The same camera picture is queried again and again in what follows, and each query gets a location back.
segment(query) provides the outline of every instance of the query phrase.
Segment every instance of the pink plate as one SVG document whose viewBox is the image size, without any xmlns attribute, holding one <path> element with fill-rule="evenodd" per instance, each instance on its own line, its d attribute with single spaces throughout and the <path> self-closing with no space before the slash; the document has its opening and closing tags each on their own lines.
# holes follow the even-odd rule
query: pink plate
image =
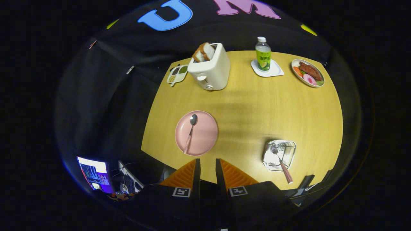
<svg viewBox="0 0 411 231">
<path fill-rule="evenodd" d="M 190 117 L 193 114 L 197 115 L 197 123 L 193 127 L 187 155 L 200 156 L 208 152 L 215 145 L 218 128 L 214 118 L 205 111 L 192 111 L 185 114 L 175 128 L 175 142 L 181 151 L 184 151 L 185 143 L 190 134 Z"/>
</svg>

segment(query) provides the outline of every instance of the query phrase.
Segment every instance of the green label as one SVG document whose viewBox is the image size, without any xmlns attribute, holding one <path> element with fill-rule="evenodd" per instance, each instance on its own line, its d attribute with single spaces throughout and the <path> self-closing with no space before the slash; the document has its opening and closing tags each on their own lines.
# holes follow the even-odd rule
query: green label
<svg viewBox="0 0 411 231">
<path fill-rule="evenodd" d="M 270 69 L 271 52 L 257 52 L 258 68 L 262 71 L 268 71 Z"/>
</svg>

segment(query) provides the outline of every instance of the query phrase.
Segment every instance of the carrot slice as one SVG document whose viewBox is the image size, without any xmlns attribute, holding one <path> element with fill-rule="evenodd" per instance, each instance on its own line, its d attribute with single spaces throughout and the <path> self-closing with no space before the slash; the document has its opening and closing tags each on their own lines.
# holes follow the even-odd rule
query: carrot slice
<svg viewBox="0 0 411 231">
<path fill-rule="evenodd" d="M 302 77 L 301 70 L 300 70 L 298 67 L 293 67 L 293 68 L 294 68 L 294 71 L 296 71 L 296 73 L 297 73 L 300 77 Z"/>
</svg>

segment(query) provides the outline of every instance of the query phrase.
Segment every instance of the wooden table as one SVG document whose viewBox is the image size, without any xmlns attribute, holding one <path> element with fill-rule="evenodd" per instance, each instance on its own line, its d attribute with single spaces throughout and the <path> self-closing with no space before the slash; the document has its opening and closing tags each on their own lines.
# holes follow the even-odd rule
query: wooden table
<svg viewBox="0 0 411 231">
<path fill-rule="evenodd" d="M 259 182 L 270 180 L 281 190 L 297 188 L 306 175 L 319 183 L 334 167 L 342 141 L 342 111 L 334 84 L 324 67 L 311 59 L 272 52 L 283 76 L 260 77 L 251 68 L 255 51 L 227 52 L 231 61 L 228 84 L 219 91 L 203 90 L 190 73 L 174 87 L 166 82 L 158 89 L 144 131 L 141 150 L 178 169 L 194 157 L 183 154 L 175 143 L 175 127 L 190 111 L 210 113 L 218 124 L 215 146 L 201 159 L 201 179 L 217 182 L 215 159 L 222 158 Z M 291 70 L 297 58 L 314 64 L 325 85 L 312 88 Z M 188 64 L 191 58 L 173 62 Z M 297 148 L 288 185 L 283 172 L 269 171 L 262 162 L 265 143 L 283 139 Z"/>
</svg>

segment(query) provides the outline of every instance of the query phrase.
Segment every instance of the pink letter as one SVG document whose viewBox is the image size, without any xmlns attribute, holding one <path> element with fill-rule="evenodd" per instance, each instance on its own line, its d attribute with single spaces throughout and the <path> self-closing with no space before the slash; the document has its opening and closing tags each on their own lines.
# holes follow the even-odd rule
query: pink letter
<svg viewBox="0 0 411 231">
<path fill-rule="evenodd" d="M 278 16 L 270 6 L 255 0 L 214 0 L 214 2 L 217 3 L 218 7 L 220 8 L 220 10 L 217 11 L 217 14 L 219 15 L 238 14 L 238 10 L 231 8 L 227 3 L 230 2 L 247 14 L 251 13 L 254 5 L 257 8 L 257 10 L 255 11 L 257 14 L 268 18 L 281 19 L 280 16 Z"/>
</svg>

